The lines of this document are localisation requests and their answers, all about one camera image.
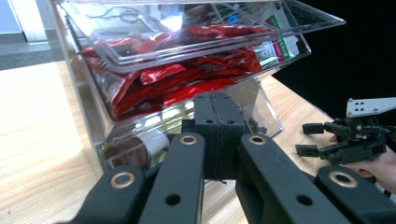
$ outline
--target screw hole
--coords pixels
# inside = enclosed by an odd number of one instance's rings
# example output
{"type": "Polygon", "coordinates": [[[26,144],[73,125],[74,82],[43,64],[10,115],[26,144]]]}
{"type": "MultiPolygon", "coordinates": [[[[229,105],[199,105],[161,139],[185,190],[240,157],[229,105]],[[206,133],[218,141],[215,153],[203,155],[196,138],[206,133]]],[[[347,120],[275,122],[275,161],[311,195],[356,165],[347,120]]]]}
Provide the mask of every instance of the screw hole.
{"type": "Polygon", "coordinates": [[[345,184],[350,183],[350,179],[348,177],[346,177],[345,175],[336,175],[335,178],[345,184]]]}
{"type": "Polygon", "coordinates": [[[358,181],[355,178],[342,172],[330,172],[330,180],[344,188],[353,189],[358,186],[358,181]]]}
{"type": "Polygon", "coordinates": [[[304,194],[297,195],[296,199],[297,199],[297,202],[299,202],[303,205],[306,205],[306,206],[312,205],[312,203],[313,203],[312,200],[304,194]]]}
{"type": "Polygon", "coordinates": [[[184,145],[193,145],[198,141],[194,136],[187,135],[180,138],[180,142],[184,145]]]}
{"type": "Polygon", "coordinates": [[[121,172],[110,179],[110,186],[114,189],[123,189],[134,183],[134,174],[130,172],[121,172]]]}
{"type": "Polygon", "coordinates": [[[165,202],[171,206],[177,205],[178,203],[180,203],[180,201],[181,198],[178,194],[170,194],[165,198],[165,202]]]}
{"type": "Polygon", "coordinates": [[[254,145],[264,145],[267,142],[263,137],[260,136],[251,136],[248,140],[254,145]]]}
{"type": "Polygon", "coordinates": [[[124,184],[127,181],[129,181],[131,179],[131,177],[129,177],[128,175],[120,175],[116,177],[116,183],[117,184],[124,184]]]}

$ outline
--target robotic arm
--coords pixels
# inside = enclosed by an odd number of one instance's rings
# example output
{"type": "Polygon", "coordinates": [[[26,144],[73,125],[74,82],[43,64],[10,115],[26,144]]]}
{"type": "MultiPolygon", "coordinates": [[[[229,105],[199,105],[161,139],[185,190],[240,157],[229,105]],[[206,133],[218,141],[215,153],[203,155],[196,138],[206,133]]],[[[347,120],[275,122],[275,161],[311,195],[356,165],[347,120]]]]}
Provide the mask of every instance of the robotic arm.
{"type": "Polygon", "coordinates": [[[296,145],[297,154],[303,157],[320,157],[331,164],[347,164],[378,157],[386,152],[386,146],[393,151],[396,144],[396,127],[381,126],[375,115],[396,108],[396,98],[365,99],[347,102],[346,119],[334,122],[307,123],[305,134],[334,133],[338,144],[324,148],[314,145],[296,145]]]}
{"type": "Polygon", "coordinates": [[[396,206],[347,168],[308,176],[269,137],[249,133],[231,97],[202,93],[166,159],[106,172],[69,223],[201,223],[204,182],[236,180],[249,223],[393,223],[396,206]]]}

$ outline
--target red wrapper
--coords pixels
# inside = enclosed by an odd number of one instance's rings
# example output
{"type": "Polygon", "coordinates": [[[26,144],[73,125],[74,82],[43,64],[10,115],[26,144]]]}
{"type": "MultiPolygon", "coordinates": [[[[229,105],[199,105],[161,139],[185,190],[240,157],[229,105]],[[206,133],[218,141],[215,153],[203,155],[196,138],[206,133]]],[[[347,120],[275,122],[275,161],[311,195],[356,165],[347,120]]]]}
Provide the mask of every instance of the red wrapper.
{"type": "Polygon", "coordinates": [[[155,35],[130,34],[132,37],[139,39],[146,48],[147,52],[158,49],[168,49],[177,45],[178,35],[172,32],[160,32],[155,35]]]}
{"type": "Polygon", "coordinates": [[[212,29],[222,31],[226,36],[250,35],[255,33],[266,33],[269,31],[258,26],[246,25],[211,25],[210,27],[212,29]]]}
{"type": "Polygon", "coordinates": [[[218,70],[203,73],[200,78],[207,77],[240,77],[244,75],[246,71],[237,67],[221,67],[218,70]]]}
{"type": "Polygon", "coordinates": [[[221,58],[212,57],[211,55],[201,56],[193,59],[188,59],[182,62],[186,66],[198,66],[205,63],[210,63],[217,66],[224,66],[226,65],[226,61],[221,58]]]}
{"type": "Polygon", "coordinates": [[[212,29],[210,26],[186,27],[181,31],[180,37],[185,45],[226,38],[222,31],[212,29]]]}
{"type": "Polygon", "coordinates": [[[116,119],[129,119],[135,116],[144,116],[144,115],[152,114],[155,112],[159,112],[161,110],[163,110],[163,107],[161,105],[152,102],[142,102],[141,104],[135,106],[134,110],[116,116],[116,119]]]}
{"type": "Polygon", "coordinates": [[[177,102],[190,99],[191,97],[194,97],[198,93],[204,91],[218,91],[233,84],[235,84],[235,82],[233,81],[232,78],[229,77],[221,77],[221,78],[201,81],[191,86],[184,86],[177,88],[174,91],[170,91],[166,93],[164,96],[162,96],[160,101],[162,102],[163,105],[169,106],[177,102]]]}
{"type": "Polygon", "coordinates": [[[143,69],[140,74],[140,80],[143,85],[148,85],[164,77],[186,70],[186,68],[178,63],[168,63],[161,66],[143,69]]]}
{"type": "Polygon", "coordinates": [[[111,105],[116,105],[125,95],[132,82],[139,77],[139,71],[125,74],[110,72],[102,66],[98,58],[88,58],[88,64],[92,72],[97,75],[96,81],[111,105]]]}
{"type": "Polygon", "coordinates": [[[130,86],[120,102],[112,108],[113,114],[119,117],[121,114],[134,109],[134,106],[138,103],[147,99],[155,99],[177,86],[185,85],[198,78],[202,73],[203,70],[200,68],[188,68],[185,71],[176,73],[170,77],[165,77],[149,85],[134,83],[130,86]]]}
{"type": "Polygon", "coordinates": [[[262,66],[257,59],[256,53],[249,48],[245,49],[245,52],[241,54],[243,57],[234,59],[227,62],[227,66],[234,66],[252,73],[259,73],[262,71],[262,66]]]}
{"type": "Polygon", "coordinates": [[[255,33],[266,33],[268,30],[258,26],[246,25],[208,25],[208,26],[190,26],[181,31],[181,40],[183,44],[195,44],[206,41],[224,39],[255,33]]]}

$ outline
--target table surface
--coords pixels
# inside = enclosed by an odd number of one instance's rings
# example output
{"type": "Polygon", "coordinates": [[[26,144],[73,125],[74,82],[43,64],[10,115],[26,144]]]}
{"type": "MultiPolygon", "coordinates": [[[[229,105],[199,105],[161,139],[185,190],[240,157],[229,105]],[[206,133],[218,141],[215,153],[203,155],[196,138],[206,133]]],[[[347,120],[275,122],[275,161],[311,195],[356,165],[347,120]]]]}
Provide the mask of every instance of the table surface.
{"type": "MultiPolygon", "coordinates": [[[[96,183],[88,162],[91,144],[65,62],[0,71],[0,223],[70,220],[96,183]]],[[[325,161],[300,158],[296,144],[329,144],[328,133],[307,136],[302,124],[331,121],[273,77],[262,82],[284,131],[278,145],[314,175],[325,161]]],[[[234,191],[205,187],[203,223],[248,223],[234,191]]]]}

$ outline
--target clear plastic bin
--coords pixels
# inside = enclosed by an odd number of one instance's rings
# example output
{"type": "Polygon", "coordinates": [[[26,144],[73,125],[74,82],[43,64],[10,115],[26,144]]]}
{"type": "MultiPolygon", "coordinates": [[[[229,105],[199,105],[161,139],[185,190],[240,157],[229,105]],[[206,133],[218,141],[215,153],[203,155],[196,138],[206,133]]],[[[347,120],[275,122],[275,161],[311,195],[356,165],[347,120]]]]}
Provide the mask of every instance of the clear plastic bin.
{"type": "Polygon", "coordinates": [[[90,47],[82,53],[121,74],[345,23],[294,0],[194,2],[69,0],[61,6],[79,29],[80,45],[90,47]]]}
{"type": "Polygon", "coordinates": [[[93,69],[96,65],[91,63],[92,59],[87,62],[108,114],[113,120],[120,121],[158,112],[202,91],[218,91],[232,86],[273,68],[295,62],[310,52],[301,35],[292,36],[251,48],[229,50],[132,72],[134,81],[106,69],[93,69]],[[220,60],[220,57],[228,57],[229,60],[220,60]],[[143,80],[155,79],[152,76],[162,76],[173,71],[177,72],[143,84],[143,80]]]}
{"type": "MultiPolygon", "coordinates": [[[[235,108],[251,132],[274,136],[282,130],[257,78],[249,78],[221,92],[233,98],[235,108]]],[[[182,120],[193,118],[193,101],[188,100],[161,113],[123,124],[97,148],[101,162],[106,169],[124,164],[144,170],[152,168],[165,158],[172,138],[181,133],[182,120]]]]}

